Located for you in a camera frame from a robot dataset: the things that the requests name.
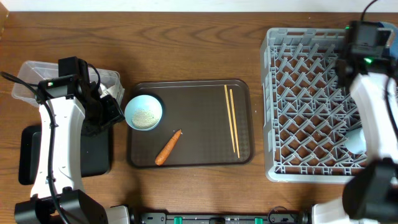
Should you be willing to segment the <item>light blue bowl with rice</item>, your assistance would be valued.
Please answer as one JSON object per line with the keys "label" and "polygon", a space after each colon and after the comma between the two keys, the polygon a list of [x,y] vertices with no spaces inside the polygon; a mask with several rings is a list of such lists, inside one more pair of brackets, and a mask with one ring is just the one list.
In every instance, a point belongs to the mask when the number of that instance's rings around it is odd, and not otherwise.
{"label": "light blue bowl with rice", "polygon": [[125,107],[125,120],[132,129],[150,131],[162,118],[163,109],[160,101],[154,96],[139,95],[131,99]]}

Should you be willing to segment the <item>wooden chopstick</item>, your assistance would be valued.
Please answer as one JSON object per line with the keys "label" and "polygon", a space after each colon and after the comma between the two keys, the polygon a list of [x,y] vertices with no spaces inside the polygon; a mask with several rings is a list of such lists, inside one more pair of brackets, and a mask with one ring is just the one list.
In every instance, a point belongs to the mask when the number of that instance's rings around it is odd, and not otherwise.
{"label": "wooden chopstick", "polygon": [[239,150],[239,139],[238,139],[238,130],[236,124],[236,113],[235,113],[235,106],[234,106],[234,98],[233,98],[233,90],[229,89],[230,100],[231,100],[231,109],[232,109],[232,119],[233,119],[233,128],[234,128],[234,138],[235,138],[235,145],[236,145],[236,152],[238,158],[240,159],[240,150]]}
{"label": "wooden chopstick", "polygon": [[231,135],[231,142],[232,142],[233,152],[235,153],[236,152],[236,148],[235,148],[235,143],[234,143],[234,133],[233,133],[233,125],[232,125],[232,119],[231,119],[231,108],[230,108],[230,103],[229,103],[227,85],[224,85],[224,94],[225,94],[225,98],[226,98],[226,107],[227,107],[229,129],[230,129],[230,135]]}

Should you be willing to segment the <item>small light blue cup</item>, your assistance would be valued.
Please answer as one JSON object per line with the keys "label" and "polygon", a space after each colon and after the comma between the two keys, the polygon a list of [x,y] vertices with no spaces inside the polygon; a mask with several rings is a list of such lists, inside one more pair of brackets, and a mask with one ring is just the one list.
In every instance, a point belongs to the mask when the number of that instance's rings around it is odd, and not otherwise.
{"label": "small light blue cup", "polygon": [[353,154],[364,154],[366,152],[366,140],[363,128],[351,130],[345,134],[345,148]]}

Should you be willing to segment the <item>white tissue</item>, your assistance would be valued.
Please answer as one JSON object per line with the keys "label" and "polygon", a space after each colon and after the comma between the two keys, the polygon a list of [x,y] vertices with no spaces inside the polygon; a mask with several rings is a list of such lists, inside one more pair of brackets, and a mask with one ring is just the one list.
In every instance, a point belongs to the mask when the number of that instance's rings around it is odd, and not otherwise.
{"label": "white tissue", "polygon": [[116,88],[115,85],[106,87],[104,84],[101,84],[99,93],[100,93],[100,98],[103,98],[107,95],[111,95],[113,98],[116,98],[118,95],[118,89]]}

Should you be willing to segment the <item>dark blue plate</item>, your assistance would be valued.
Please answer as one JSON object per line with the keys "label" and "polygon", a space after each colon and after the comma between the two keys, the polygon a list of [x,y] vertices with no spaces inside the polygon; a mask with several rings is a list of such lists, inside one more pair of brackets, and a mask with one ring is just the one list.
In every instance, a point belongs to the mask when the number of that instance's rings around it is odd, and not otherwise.
{"label": "dark blue plate", "polygon": [[379,28],[391,30],[389,37],[377,37],[377,45],[383,45],[382,57],[391,57],[397,60],[397,27],[389,22],[378,22]]}

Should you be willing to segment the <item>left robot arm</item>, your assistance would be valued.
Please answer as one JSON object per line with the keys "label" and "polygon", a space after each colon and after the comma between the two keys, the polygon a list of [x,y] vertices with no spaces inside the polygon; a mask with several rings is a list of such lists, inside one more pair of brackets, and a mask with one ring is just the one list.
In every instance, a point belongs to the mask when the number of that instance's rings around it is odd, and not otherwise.
{"label": "left robot arm", "polygon": [[104,208],[85,193],[81,176],[82,135],[95,135],[124,120],[119,103],[100,95],[92,65],[77,57],[58,61],[58,77],[24,85],[39,104],[42,135],[30,199],[17,203],[17,223],[130,223],[125,205]]}

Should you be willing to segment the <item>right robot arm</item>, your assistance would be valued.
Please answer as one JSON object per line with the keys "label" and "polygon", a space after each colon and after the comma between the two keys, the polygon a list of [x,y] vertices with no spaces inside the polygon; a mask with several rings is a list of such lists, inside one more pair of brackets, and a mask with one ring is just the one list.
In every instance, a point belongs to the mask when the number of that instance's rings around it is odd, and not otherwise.
{"label": "right robot arm", "polygon": [[396,223],[397,58],[394,30],[380,22],[352,21],[336,61],[339,86],[354,99],[368,154],[367,166],[344,187],[343,195],[319,203],[300,223]]}

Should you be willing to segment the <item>grey dishwasher rack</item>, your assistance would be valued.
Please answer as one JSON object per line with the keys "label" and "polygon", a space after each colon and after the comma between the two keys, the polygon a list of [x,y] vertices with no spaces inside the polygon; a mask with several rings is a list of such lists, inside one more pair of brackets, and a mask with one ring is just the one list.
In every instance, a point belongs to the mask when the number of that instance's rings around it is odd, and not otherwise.
{"label": "grey dishwasher rack", "polygon": [[267,31],[260,56],[269,180],[345,184],[373,159],[397,159],[394,133],[382,136],[381,152],[346,147],[361,121],[335,73],[344,35],[342,29]]}

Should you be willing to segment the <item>clear plastic bin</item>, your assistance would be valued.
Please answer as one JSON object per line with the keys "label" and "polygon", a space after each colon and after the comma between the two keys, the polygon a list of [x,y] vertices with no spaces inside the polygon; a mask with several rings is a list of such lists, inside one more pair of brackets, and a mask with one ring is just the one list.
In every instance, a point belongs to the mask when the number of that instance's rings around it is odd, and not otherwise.
{"label": "clear plastic bin", "polygon": [[[106,87],[115,85],[118,89],[118,95],[115,98],[120,105],[124,96],[125,89],[123,88],[120,75],[116,71],[97,69],[100,75],[100,84]],[[22,64],[18,76],[19,79],[26,83],[38,84],[42,80],[48,80],[58,77],[58,65],[56,63],[26,61]],[[12,97],[17,100],[22,100],[25,103],[38,108],[39,104],[36,102],[34,94],[25,86],[14,84],[12,89]]]}

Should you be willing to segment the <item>black bin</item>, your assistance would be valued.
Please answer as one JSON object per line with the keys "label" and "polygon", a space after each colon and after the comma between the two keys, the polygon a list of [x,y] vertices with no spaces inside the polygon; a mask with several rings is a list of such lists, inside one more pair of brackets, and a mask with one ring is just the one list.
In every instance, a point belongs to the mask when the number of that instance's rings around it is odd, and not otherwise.
{"label": "black bin", "polygon": [[[22,185],[35,182],[39,166],[41,125],[26,127],[21,134],[18,181]],[[113,158],[113,130],[96,136],[81,137],[81,176],[91,177],[108,173]]]}

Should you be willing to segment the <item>orange carrot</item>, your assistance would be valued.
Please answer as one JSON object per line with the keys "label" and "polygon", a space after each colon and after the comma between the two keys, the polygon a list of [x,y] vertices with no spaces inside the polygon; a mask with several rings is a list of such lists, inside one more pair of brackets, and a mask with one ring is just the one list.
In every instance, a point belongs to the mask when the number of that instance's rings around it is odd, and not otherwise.
{"label": "orange carrot", "polygon": [[178,142],[180,136],[182,134],[182,130],[177,130],[174,135],[170,138],[164,148],[159,152],[157,157],[155,158],[155,164],[157,166],[161,166],[169,157],[170,153],[174,149],[176,143]]}

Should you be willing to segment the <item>dark brown serving tray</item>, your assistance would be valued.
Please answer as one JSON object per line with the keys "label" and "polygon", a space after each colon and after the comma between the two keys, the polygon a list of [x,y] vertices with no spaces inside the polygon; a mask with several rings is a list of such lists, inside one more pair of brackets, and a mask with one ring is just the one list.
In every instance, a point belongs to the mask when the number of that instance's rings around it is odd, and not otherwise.
{"label": "dark brown serving tray", "polygon": [[[233,90],[240,159],[233,152],[224,94]],[[157,98],[163,109],[160,123],[150,131],[129,128],[127,162],[140,169],[156,168],[155,158],[174,132],[182,134],[163,167],[243,165],[254,156],[249,87],[242,80],[147,82],[133,96]]]}

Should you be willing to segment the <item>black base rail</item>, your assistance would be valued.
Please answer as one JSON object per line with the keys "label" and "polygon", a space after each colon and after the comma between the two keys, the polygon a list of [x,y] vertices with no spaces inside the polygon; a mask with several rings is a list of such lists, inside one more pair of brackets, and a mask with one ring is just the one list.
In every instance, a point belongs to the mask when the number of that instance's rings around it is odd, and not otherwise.
{"label": "black base rail", "polygon": [[284,207],[273,208],[265,215],[193,214],[193,213],[139,213],[125,205],[106,209],[109,223],[136,224],[311,224],[307,211],[294,213]]}

